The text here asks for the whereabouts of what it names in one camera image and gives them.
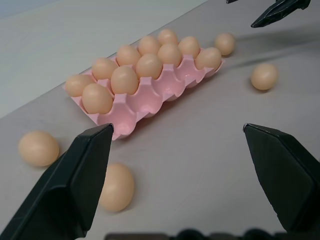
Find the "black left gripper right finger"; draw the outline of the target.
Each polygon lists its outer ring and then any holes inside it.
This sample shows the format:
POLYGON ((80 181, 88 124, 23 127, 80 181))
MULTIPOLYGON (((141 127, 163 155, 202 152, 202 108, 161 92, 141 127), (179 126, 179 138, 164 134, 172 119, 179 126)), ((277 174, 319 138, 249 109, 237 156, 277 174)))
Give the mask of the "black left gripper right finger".
POLYGON ((292 135, 243 127, 258 181, 287 232, 320 230, 320 163, 292 135))

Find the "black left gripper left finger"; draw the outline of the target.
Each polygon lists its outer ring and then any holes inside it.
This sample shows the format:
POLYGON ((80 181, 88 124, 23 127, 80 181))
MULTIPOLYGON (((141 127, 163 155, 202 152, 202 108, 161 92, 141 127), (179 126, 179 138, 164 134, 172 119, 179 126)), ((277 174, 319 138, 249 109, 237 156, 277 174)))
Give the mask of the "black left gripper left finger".
POLYGON ((2 240, 76 240, 91 229, 105 181, 114 127, 85 130, 39 178, 2 240))

